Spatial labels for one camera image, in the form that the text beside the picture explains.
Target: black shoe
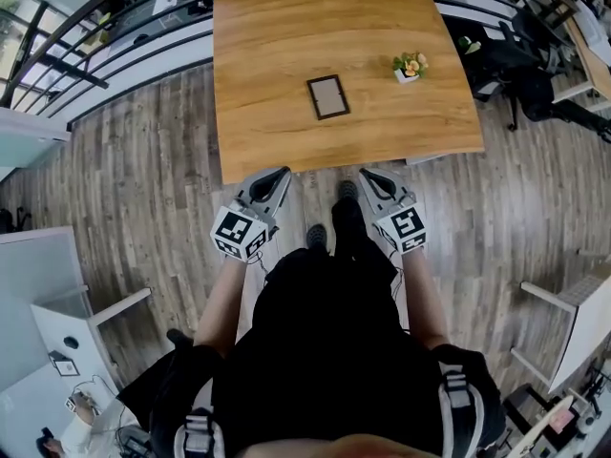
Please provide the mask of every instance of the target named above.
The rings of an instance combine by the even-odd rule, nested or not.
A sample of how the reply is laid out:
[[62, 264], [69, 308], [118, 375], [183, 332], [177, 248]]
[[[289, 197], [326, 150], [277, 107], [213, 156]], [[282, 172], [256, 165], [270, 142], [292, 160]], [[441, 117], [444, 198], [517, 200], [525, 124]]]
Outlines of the black shoe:
[[345, 179], [337, 185], [337, 199], [352, 198], [353, 200], [359, 199], [359, 189], [356, 187], [354, 181]]
[[327, 250], [327, 229], [323, 224], [315, 224], [307, 230], [305, 245], [307, 249], [322, 247]]
[[175, 328], [168, 330], [165, 333], [165, 337], [174, 343], [176, 349], [193, 346], [193, 339]]

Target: person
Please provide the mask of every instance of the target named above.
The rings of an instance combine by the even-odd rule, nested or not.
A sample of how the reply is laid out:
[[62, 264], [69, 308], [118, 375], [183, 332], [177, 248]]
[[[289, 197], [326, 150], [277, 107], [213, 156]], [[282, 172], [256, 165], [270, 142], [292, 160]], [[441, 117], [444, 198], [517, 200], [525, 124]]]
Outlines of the person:
[[[482, 354], [450, 344], [422, 249], [402, 257], [408, 334], [391, 295], [397, 270], [367, 235], [354, 183], [339, 185], [332, 221], [335, 255], [325, 228], [312, 227], [307, 248], [266, 276], [237, 343], [246, 263], [225, 259], [193, 343], [151, 369], [155, 398], [140, 410], [156, 456], [441, 456], [452, 436], [443, 431], [440, 361], [464, 367], [481, 394], [478, 447], [500, 436], [499, 392]], [[197, 422], [207, 444], [189, 432]]]
[[61, 438], [55, 439], [45, 427], [43, 436], [36, 440], [41, 456], [119, 458], [126, 449], [124, 441], [132, 438], [143, 446], [149, 441], [148, 434], [139, 427], [136, 416], [121, 401], [113, 400], [100, 415], [95, 415], [92, 403], [82, 393], [74, 393], [71, 399], [74, 418]]

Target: chair leg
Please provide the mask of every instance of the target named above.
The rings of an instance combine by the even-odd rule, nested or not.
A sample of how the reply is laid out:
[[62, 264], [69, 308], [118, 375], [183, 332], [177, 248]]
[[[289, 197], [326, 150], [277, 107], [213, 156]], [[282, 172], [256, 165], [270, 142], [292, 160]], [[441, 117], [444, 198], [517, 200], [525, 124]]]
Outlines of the chair leg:
[[511, 132], [517, 131], [517, 97], [513, 90], [509, 91], [509, 103], [512, 107], [512, 123], [507, 126]]
[[32, 218], [32, 214], [30, 214], [29, 212], [27, 212], [26, 214], [24, 214], [25, 210], [23, 207], [19, 207], [17, 209], [17, 225], [15, 227], [15, 231], [20, 233], [23, 231], [23, 227], [26, 223], [26, 220], [31, 219]]

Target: wire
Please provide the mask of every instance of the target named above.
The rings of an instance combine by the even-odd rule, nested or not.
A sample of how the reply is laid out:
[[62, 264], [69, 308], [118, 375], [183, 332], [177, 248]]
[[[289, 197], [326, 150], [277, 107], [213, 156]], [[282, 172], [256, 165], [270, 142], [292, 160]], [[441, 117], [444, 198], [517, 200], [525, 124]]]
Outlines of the wire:
[[108, 391], [109, 391], [109, 392], [111, 392], [111, 395], [112, 395], [113, 397], [116, 397], [116, 394], [115, 394], [115, 393], [114, 393], [114, 392], [111, 390], [111, 388], [110, 388], [110, 387], [108, 386], [108, 384], [107, 384], [107, 383], [104, 381], [104, 379], [103, 379], [102, 377], [100, 377], [99, 375], [97, 375], [97, 374], [92, 375], [92, 379], [91, 379], [91, 380], [86, 380], [86, 381], [84, 381], [84, 382], [81, 382], [80, 384], [76, 384], [76, 385], [74, 386], [73, 391], [72, 391], [72, 393], [70, 394], [70, 396], [72, 397], [72, 396], [74, 395], [74, 393], [76, 392], [76, 389], [77, 389], [77, 388], [79, 388], [81, 385], [85, 385], [85, 384], [94, 384], [94, 385], [96, 385], [96, 383], [95, 383], [95, 377], [97, 377], [98, 379], [100, 379], [100, 380], [102, 381], [102, 383], [104, 384], [104, 386], [105, 386], [106, 388], [108, 388]]
[[265, 268], [265, 265], [263, 264], [263, 253], [261, 251], [257, 251], [257, 253], [255, 253], [255, 257], [252, 258], [252, 261], [249, 260], [248, 264], [259, 264], [261, 269], [263, 270], [263, 272], [265, 273], [265, 277], [267, 278], [267, 275], [269, 275], [269, 272], [267, 271], [267, 269]]
[[123, 427], [121, 426], [121, 419], [123, 419], [123, 412], [125, 412], [126, 408], [126, 406], [123, 406], [123, 409], [121, 410], [121, 413], [118, 416], [118, 428], [115, 430], [115, 441], [118, 445], [119, 451], [121, 452], [121, 456], [125, 454], [125, 447], [123, 446], [123, 443], [121, 443], [121, 440], [118, 439], [118, 433], [123, 429]]

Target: hand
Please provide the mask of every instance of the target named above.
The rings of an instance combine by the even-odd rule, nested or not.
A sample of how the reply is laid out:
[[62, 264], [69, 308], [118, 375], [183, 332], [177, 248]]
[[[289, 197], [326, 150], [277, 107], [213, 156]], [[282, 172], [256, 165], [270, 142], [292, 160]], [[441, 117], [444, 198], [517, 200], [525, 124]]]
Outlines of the hand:
[[75, 412], [85, 423], [91, 425], [94, 422], [95, 414], [92, 405], [85, 398], [85, 396], [78, 392], [73, 395], [74, 406], [76, 407]]
[[61, 441], [56, 439], [47, 440], [44, 444], [44, 447], [48, 449], [51, 453], [56, 453], [59, 456], [64, 455], [64, 448], [61, 446]]

